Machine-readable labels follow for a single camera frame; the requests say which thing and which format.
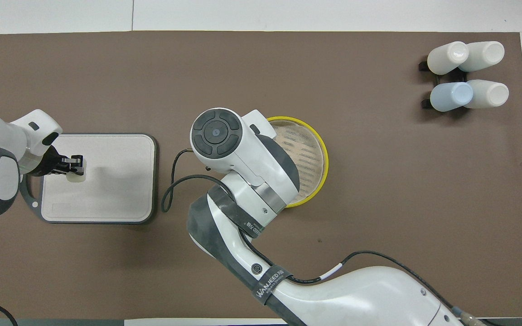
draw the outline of cable connector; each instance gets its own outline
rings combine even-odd
[[[460,321],[466,326],[487,326],[484,322],[480,321],[478,318],[474,317],[472,314],[462,311],[462,309],[458,307],[452,308],[452,313],[454,316],[460,318]]]

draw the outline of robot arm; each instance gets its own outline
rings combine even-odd
[[[61,133],[41,110],[10,123],[0,119],[0,215],[13,204],[21,175],[83,174],[83,157],[67,158],[50,146]]]
[[[222,182],[234,196],[233,200],[214,186],[191,204],[187,229],[197,246],[290,325],[459,326],[439,299],[395,268],[363,268],[300,285],[287,278],[286,269],[248,246],[249,239],[258,237],[299,190],[298,171],[274,136],[258,111],[241,118],[216,108],[195,120],[191,130],[195,154],[209,167],[227,173]]]

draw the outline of cable strap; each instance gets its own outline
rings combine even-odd
[[[279,265],[271,266],[265,274],[261,276],[259,283],[257,283],[253,288],[253,297],[264,306],[269,297],[273,294],[275,287],[290,275],[290,272]]]
[[[209,192],[209,197],[215,202],[215,205],[225,214],[239,229],[243,230],[249,237],[253,239],[259,237],[261,232],[265,229],[255,218],[244,209],[239,207],[233,200],[229,198],[226,192],[219,187],[212,187]]]

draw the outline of cup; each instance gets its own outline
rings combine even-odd
[[[504,83],[483,80],[466,82],[473,89],[473,98],[465,107],[469,109],[485,109],[505,104],[509,98],[509,87]]]
[[[475,72],[493,66],[505,56],[505,47],[497,41],[476,42],[466,45],[469,57],[458,68],[463,72]]]
[[[466,82],[441,83],[430,93],[430,103],[437,111],[446,112],[468,104],[473,89]]]
[[[444,75],[460,66],[469,57],[466,44],[456,41],[433,49],[426,60],[428,68],[437,75]]]

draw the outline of brown tabletop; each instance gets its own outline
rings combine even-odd
[[[470,79],[497,109],[420,109],[418,62],[452,41],[500,41]],[[143,132],[159,194],[202,111],[288,115],[323,137],[329,176],[256,246],[300,278],[354,250],[404,262],[476,316],[522,316],[522,54],[518,33],[126,32],[0,35],[0,117],[33,109],[65,132]],[[194,156],[178,176],[205,173]],[[0,216],[0,304],[19,318],[274,317],[186,231],[187,182],[145,225],[52,225],[21,199]],[[356,257],[342,273],[379,258]]]

